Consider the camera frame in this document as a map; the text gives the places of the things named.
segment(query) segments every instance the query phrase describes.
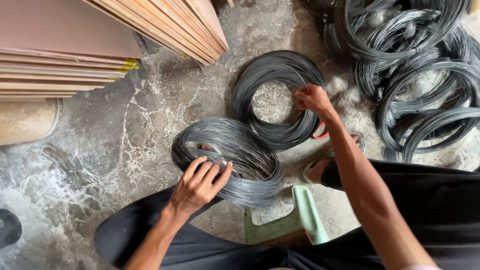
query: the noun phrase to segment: person's left hand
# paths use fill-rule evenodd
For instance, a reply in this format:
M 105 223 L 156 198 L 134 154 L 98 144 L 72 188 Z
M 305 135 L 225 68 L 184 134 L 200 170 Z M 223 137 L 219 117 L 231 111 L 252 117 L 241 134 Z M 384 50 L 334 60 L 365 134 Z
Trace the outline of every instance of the person's left hand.
M 210 202 L 222 189 L 232 173 L 232 162 L 227 163 L 215 183 L 213 179 L 220 171 L 218 164 L 205 162 L 207 157 L 199 157 L 191 162 L 173 190 L 172 197 L 164 211 L 172 211 L 176 217 L 187 220 L 193 213 Z

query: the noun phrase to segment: black pants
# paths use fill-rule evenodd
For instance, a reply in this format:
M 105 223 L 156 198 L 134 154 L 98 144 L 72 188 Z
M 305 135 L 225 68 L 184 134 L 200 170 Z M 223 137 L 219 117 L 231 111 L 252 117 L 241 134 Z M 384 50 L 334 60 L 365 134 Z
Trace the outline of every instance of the black pants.
M 415 236 L 442 269 L 480 269 L 480 173 L 371 160 Z M 322 184 L 341 189 L 335 161 Z M 95 233 L 97 253 L 121 268 L 142 242 L 174 187 L 138 200 L 105 220 Z M 214 199 L 194 216 L 221 199 Z M 185 224 L 161 269 L 383 269 L 362 228 L 327 243 L 280 248 L 237 244 Z

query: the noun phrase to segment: pliers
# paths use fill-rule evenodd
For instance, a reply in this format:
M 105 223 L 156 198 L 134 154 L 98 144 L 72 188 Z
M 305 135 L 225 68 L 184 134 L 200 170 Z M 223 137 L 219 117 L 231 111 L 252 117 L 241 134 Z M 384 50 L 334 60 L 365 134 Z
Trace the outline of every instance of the pliers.
M 338 97 L 332 102 L 332 106 L 333 106 L 334 109 L 336 108 L 338 102 L 342 99 L 344 93 L 345 93 L 345 90 L 342 90 L 342 91 L 340 92 L 340 94 L 338 95 Z M 322 122 L 320 123 L 320 125 L 318 125 L 318 128 L 320 128 L 320 127 L 323 126 L 324 124 L 325 124 L 325 122 L 322 121 Z M 313 132 L 313 133 L 312 133 L 312 138 L 314 138 L 314 139 L 322 139 L 322 138 L 325 138 L 327 135 L 328 135 L 328 130 L 325 128 L 324 131 L 323 131 L 323 133 L 320 134 L 319 136 L 316 136 L 316 135 L 315 135 L 315 132 Z

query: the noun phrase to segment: green plastic stool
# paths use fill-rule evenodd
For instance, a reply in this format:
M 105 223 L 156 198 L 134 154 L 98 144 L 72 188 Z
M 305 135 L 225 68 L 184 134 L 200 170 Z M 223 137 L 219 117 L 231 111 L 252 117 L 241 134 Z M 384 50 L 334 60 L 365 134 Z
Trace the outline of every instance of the green plastic stool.
M 301 185 L 294 185 L 292 194 L 292 212 L 287 216 L 262 225 L 253 224 L 252 210 L 250 207 L 246 208 L 243 213 L 246 244 L 256 245 L 303 229 L 306 230 L 313 245 L 330 240 L 318 217 L 310 190 Z

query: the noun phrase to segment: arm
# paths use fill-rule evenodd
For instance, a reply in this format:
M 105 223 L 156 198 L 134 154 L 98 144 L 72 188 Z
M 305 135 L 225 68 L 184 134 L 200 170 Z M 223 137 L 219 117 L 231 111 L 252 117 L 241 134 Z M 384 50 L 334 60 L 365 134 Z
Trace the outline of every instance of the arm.
M 206 160 L 206 157 L 200 157 L 192 161 L 175 186 L 160 217 L 125 265 L 125 270 L 158 270 L 168 246 L 180 228 L 225 186 L 232 172 L 232 163 L 227 164 L 221 176 L 212 184 L 220 167 L 205 162 Z M 205 163 L 195 173 L 202 162 Z
M 389 270 L 412 265 L 436 267 L 400 214 L 387 185 L 351 139 L 325 91 L 307 85 L 296 96 L 301 100 L 300 109 L 311 109 L 325 122 L 342 185 L 384 266 Z

